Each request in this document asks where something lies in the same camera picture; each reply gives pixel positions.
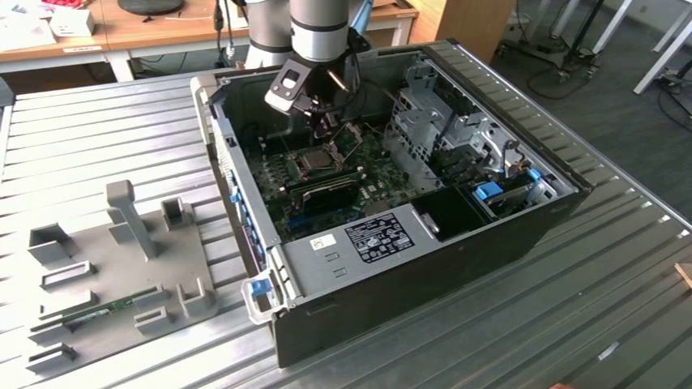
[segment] gray carpet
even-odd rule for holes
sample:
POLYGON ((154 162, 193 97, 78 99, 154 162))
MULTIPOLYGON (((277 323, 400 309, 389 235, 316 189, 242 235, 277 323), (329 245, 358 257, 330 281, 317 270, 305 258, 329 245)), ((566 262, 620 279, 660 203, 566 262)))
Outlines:
MULTIPOLYGON (((538 1, 518 1, 520 11, 534 15, 538 1)), ((549 15, 557 13, 560 5, 561 2, 553 2, 549 15)), ((577 31, 588 8, 589 2, 581 2, 565 35, 577 31)), ((612 12, 604 9, 592 25, 585 47, 593 47, 610 18, 612 12)), ((536 35, 541 32, 546 34, 550 22, 552 17, 545 17, 544 26, 536 35)), ((548 100, 526 88, 529 76, 549 67, 542 61, 509 52, 501 58, 494 58, 492 67, 689 218, 692 217, 689 201, 692 132, 681 129, 660 112, 657 105, 660 88, 656 84, 652 84, 641 96, 632 92, 658 57, 658 54, 650 50, 660 37, 660 32, 625 19, 598 58, 600 71, 584 88, 562 100, 548 100)), ((678 53, 669 66, 680 67, 689 58, 692 55, 688 53, 678 53)), ((569 85, 577 85, 584 80, 585 70, 573 76, 569 85)), ((556 91, 566 88, 557 84, 557 76, 548 75, 545 78, 541 77, 540 81, 536 86, 544 94, 557 94, 556 91)), ((682 111, 666 96, 662 103, 666 111, 670 111, 678 121, 684 121, 686 117, 682 111)))

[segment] circuit board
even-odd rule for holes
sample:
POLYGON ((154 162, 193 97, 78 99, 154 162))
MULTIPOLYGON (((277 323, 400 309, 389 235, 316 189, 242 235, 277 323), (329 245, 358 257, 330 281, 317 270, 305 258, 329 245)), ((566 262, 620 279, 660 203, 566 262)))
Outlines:
POLYGON ((334 149, 329 150, 329 143, 294 150, 285 147, 285 152, 248 158, 249 170, 284 242, 382 212, 416 196, 408 174, 394 165, 376 132, 353 134, 342 131, 333 141, 341 157, 345 156, 342 162, 332 152, 334 149), (300 185, 325 187, 334 181, 326 180, 333 176, 353 184, 354 199, 338 209, 308 215, 297 205, 300 196, 290 194, 288 188, 300 185))

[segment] label sticker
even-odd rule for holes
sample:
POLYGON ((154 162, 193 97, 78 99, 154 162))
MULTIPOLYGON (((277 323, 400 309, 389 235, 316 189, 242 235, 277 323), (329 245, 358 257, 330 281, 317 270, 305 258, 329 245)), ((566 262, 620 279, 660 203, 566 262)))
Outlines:
POLYGON ((324 247, 329 247, 336 244, 334 235, 324 235, 322 237, 316 237, 310 240, 310 246, 314 251, 322 249, 324 247))
POLYGON ((82 51, 101 51, 102 48, 100 46, 82 46, 82 47, 70 47, 69 49, 62 49, 65 53, 81 53, 82 51))
POLYGON ((414 246, 393 213, 345 229, 360 259, 372 263, 414 246))

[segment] blue tab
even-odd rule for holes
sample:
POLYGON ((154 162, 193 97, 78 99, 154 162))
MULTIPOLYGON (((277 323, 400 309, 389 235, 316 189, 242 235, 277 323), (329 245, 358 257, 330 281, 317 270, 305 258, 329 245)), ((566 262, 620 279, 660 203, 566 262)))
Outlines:
POLYGON ((497 182, 485 182, 478 185, 476 188, 476 195, 481 200, 489 199, 490 197, 498 195, 502 192, 502 189, 497 185, 497 182))
POLYGON ((237 189, 237 186, 233 186, 230 188, 230 202, 234 204, 240 200, 242 200, 242 195, 240 194, 240 190, 237 189))
POLYGON ((272 283, 266 278, 250 281, 249 286, 252 287, 252 297, 264 296, 272 291, 272 283))
POLYGON ((529 170, 529 177, 533 180, 533 182, 540 180, 540 171, 536 169, 529 170))

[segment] warning label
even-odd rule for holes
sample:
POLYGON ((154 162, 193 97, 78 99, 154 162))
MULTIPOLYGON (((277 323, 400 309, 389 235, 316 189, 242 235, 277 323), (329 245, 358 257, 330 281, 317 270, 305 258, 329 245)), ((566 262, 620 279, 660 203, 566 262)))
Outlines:
POLYGON ((360 259, 372 263, 414 246, 393 213, 345 229, 360 259))

